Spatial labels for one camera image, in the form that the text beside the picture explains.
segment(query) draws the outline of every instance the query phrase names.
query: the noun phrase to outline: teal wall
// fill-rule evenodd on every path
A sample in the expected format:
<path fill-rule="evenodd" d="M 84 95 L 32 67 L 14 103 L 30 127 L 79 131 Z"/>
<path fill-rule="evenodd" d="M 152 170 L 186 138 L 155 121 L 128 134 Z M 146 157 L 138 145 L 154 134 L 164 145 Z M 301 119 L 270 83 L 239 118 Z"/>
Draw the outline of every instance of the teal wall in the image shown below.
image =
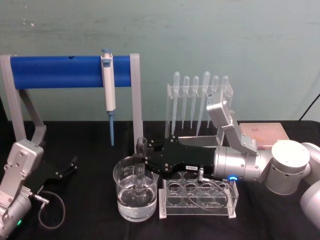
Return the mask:
<path fill-rule="evenodd" d="M 0 54 L 100 55 L 102 47 L 115 55 L 140 53 L 143 120 L 165 119 L 166 84 L 175 71 L 228 75 L 240 120 L 294 120 L 320 92 L 320 1 L 0 3 Z M 31 94 L 44 120 L 108 119 L 103 89 Z M 116 90 L 116 105 L 116 120 L 132 119 L 130 89 Z M 306 119 L 320 121 L 319 110 L 320 103 Z"/>

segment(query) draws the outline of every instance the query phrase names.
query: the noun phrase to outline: plastic dropper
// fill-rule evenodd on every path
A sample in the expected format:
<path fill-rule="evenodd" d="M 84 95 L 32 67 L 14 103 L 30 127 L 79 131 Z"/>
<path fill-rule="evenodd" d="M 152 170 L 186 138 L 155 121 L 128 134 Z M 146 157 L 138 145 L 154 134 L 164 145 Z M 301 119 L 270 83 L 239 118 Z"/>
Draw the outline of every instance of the plastic dropper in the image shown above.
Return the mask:
<path fill-rule="evenodd" d="M 177 117 L 177 104 L 180 87 L 180 73 L 176 71 L 173 76 L 173 113 L 172 113 L 172 125 L 171 135 L 173 136 L 176 128 L 176 117 Z"/>
<path fill-rule="evenodd" d="M 189 82 L 190 82 L 189 77 L 185 76 L 183 79 L 182 129 L 184 129 L 184 123 L 185 123 L 185 118 L 186 118 L 186 107 L 187 107 Z"/>
<path fill-rule="evenodd" d="M 212 85 L 211 85 L 212 95 L 214 95 L 215 92 L 217 91 L 218 83 L 219 83 L 219 77 L 217 75 L 214 75 L 212 79 Z M 209 123 L 210 123 L 210 116 L 208 116 L 208 123 L 206 125 L 206 128 L 209 128 Z"/>
<path fill-rule="evenodd" d="M 204 105 L 205 105 L 205 99 L 207 96 L 209 80 L 210 80 L 210 72 L 206 71 L 203 75 L 201 104 L 200 104 L 198 124 L 196 125 L 196 136 L 198 136 L 200 126 L 201 126 L 201 121 L 202 121 L 202 115 L 204 114 Z"/>
<path fill-rule="evenodd" d="M 190 125 L 191 129 L 192 129 L 192 121 L 194 119 L 194 114 L 195 114 L 195 106 L 196 106 L 196 98 L 198 95 L 198 87 L 199 87 L 199 77 L 195 76 L 193 78 L 193 85 L 192 85 L 191 125 Z"/>

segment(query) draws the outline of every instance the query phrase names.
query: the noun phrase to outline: clear liquid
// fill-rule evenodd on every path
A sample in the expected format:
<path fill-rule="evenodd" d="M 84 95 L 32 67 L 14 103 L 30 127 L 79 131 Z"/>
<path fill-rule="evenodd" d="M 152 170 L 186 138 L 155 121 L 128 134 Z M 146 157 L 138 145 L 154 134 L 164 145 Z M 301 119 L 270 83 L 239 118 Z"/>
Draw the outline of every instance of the clear liquid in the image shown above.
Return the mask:
<path fill-rule="evenodd" d="M 143 189 L 136 188 L 135 175 L 130 175 L 120 182 L 118 209 L 120 214 L 131 222 L 142 222 L 152 216 L 157 206 L 157 184 L 145 176 Z"/>

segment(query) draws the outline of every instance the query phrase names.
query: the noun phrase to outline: pink pad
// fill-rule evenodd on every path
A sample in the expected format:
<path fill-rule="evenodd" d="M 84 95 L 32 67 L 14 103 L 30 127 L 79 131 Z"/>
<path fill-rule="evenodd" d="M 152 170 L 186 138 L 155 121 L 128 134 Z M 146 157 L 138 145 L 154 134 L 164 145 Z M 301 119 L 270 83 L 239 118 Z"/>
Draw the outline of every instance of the pink pad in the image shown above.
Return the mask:
<path fill-rule="evenodd" d="M 243 134 L 256 140 L 257 149 L 271 149 L 278 140 L 289 140 L 280 122 L 240 123 Z"/>

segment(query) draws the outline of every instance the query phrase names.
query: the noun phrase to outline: black table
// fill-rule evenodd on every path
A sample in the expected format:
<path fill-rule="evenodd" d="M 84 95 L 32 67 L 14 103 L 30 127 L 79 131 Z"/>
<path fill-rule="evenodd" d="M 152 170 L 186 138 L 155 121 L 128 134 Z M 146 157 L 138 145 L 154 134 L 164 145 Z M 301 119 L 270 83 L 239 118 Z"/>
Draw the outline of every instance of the black table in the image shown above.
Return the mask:
<path fill-rule="evenodd" d="M 282 121 L 291 140 L 320 146 L 320 123 Z M 145 222 L 124 220 L 118 212 L 114 165 L 132 152 L 131 122 L 115 124 L 115 146 L 110 146 L 107 122 L 46 122 L 46 147 L 43 159 L 64 167 L 78 156 L 78 171 L 54 190 L 66 206 L 64 224 L 57 230 L 46 230 L 38 222 L 40 204 L 32 201 L 31 211 L 9 239 L 11 240 L 188 240 L 188 239 L 320 239 L 320 230 L 304 216 L 299 200 L 309 187 L 304 181 L 290 196 L 270 192 L 263 184 L 238 182 L 239 200 L 234 219 L 227 216 L 168 216 L 159 219 L 159 211 Z M 164 137 L 164 122 L 145 122 L 145 137 Z M 26 122 L 27 135 L 32 125 Z M 15 141 L 10 123 L 0 123 L 0 166 L 7 160 Z M 43 214 L 43 221 L 57 224 L 61 208 L 57 201 Z"/>

